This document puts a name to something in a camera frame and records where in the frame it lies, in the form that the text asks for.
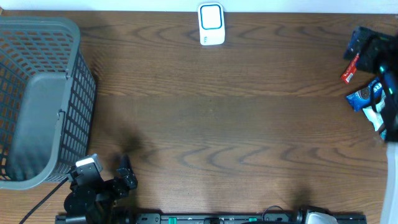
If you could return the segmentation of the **red Nescafe coffee stick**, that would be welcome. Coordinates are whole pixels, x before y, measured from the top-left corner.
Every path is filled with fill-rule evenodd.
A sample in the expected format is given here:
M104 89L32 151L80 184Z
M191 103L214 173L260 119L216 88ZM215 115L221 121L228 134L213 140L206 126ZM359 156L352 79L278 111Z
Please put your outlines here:
M349 65L347 66L346 70L344 71L344 73L341 76L341 79L346 84L348 84L351 81L351 79L353 78L354 74L357 71L356 62L358 61L358 59L359 59L359 54L356 54L354 56L354 59L352 59L352 61L350 61Z

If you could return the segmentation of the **blue Oreo cookie pack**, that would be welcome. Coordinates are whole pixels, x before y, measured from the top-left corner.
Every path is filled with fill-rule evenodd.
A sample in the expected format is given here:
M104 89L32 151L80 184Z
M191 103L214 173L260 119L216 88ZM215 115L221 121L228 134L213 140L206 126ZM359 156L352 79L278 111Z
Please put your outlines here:
M375 103L382 95L382 84L378 78L373 79L366 86L345 96L354 111L362 110Z

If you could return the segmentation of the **light green snack packet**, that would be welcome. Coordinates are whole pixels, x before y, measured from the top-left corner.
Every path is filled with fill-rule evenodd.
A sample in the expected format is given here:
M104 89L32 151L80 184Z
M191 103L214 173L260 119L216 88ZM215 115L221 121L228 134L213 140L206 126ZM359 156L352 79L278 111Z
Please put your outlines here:
M385 97L386 97L385 93L382 92L380 102L375 104L375 109L376 109L375 111L373 110L372 106L368 106L362 109L368 121L370 121L373 124L375 131L379 131L379 129L384 124L383 118L381 116L381 111L385 107L385 101L384 101Z

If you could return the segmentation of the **teal mouthwash bottle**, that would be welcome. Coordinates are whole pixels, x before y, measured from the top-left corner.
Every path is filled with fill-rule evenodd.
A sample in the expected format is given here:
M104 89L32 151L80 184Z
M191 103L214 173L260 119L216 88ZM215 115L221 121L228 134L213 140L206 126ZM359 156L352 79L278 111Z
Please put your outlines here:
M381 138L382 140L385 140L385 139L386 139L386 134L387 134L387 130L384 129L384 130L381 131L381 133L380 133L380 138Z

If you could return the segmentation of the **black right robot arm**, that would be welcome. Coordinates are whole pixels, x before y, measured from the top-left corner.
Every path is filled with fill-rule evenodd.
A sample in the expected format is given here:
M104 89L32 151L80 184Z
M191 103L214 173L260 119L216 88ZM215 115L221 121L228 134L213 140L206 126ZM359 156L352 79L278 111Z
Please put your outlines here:
M387 183L380 222L397 223L397 37L357 27L343 58L350 61L341 76L344 82L349 83L356 70L369 72L378 78L386 96L381 110L370 102L386 130Z

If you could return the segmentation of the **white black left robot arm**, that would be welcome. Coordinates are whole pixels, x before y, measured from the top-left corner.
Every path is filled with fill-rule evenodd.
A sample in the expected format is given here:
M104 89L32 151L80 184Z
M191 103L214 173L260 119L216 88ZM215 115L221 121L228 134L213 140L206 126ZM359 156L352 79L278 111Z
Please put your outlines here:
M129 196L138 182L127 155L122 156L119 174L103 180L103 166L98 155L92 154L76 161L68 177L72 191L64 201L65 215L57 215L56 223L135 223L134 215L116 202Z

